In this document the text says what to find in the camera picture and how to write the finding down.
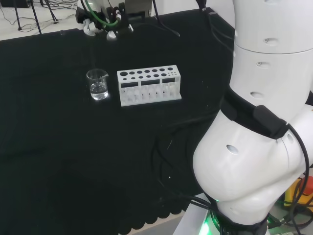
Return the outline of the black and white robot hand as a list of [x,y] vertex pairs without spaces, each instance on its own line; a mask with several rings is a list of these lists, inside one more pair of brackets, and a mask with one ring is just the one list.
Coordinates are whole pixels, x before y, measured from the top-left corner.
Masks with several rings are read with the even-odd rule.
[[75,13],[78,29],[95,37],[104,34],[108,41],[116,41],[134,32],[129,22],[125,2],[112,6],[109,0],[79,0]]

